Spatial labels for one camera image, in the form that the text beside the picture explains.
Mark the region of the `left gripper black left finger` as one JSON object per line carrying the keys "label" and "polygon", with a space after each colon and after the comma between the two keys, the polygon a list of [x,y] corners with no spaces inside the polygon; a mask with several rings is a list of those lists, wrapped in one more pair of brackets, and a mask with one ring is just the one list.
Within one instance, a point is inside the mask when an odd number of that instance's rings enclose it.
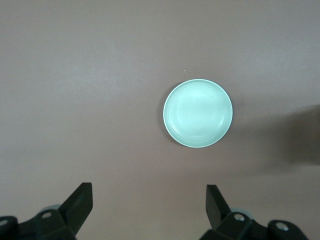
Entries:
{"label": "left gripper black left finger", "polygon": [[83,182],[57,209],[45,209],[28,221],[0,217],[2,240],[75,240],[93,209],[92,183]]}

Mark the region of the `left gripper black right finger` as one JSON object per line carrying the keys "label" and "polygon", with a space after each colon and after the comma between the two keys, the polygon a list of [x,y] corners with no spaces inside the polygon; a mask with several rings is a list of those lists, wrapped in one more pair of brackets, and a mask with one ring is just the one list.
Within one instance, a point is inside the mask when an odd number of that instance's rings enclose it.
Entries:
{"label": "left gripper black right finger", "polygon": [[232,211],[216,185],[206,186],[205,210],[211,225],[203,240],[306,240],[295,224],[272,220],[262,226],[245,213]]}

